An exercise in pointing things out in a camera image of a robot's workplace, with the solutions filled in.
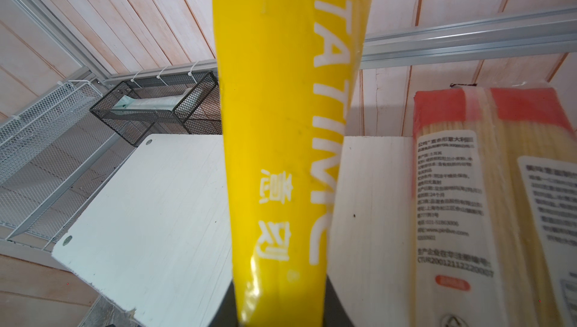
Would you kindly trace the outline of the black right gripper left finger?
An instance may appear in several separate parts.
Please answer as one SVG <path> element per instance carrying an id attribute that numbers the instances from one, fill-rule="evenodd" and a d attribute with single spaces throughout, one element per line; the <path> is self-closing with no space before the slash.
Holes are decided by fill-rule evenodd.
<path id="1" fill-rule="evenodd" d="M 230 283 L 225 292 L 222 302 L 211 321 L 211 327 L 239 327 L 233 282 Z"/>

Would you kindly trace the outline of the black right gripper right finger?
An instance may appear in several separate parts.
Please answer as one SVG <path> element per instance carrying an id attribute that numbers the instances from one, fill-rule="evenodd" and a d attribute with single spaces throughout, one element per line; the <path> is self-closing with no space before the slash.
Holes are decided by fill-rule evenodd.
<path id="1" fill-rule="evenodd" d="M 323 327 L 353 327 L 347 312 L 341 304 L 330 277 L 326 279 Z"/>

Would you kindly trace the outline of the red spaghetti package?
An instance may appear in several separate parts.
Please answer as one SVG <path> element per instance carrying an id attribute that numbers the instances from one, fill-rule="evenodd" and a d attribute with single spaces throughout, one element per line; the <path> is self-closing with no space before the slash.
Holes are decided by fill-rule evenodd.
<path id="1" fill-rule="evenodd" d="M 420 91 L 414 326 L 576 324 L 576 134 L 546 84 Z"/>

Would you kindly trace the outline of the yellow pasta package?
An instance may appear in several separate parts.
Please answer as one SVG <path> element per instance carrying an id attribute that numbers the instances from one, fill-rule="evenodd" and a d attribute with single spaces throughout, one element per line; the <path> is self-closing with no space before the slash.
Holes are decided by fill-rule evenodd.
<path id="1" fill-rule="evenodd" d="M 320 326 L 372 0 L 212 0 L 241 326 Z"/>

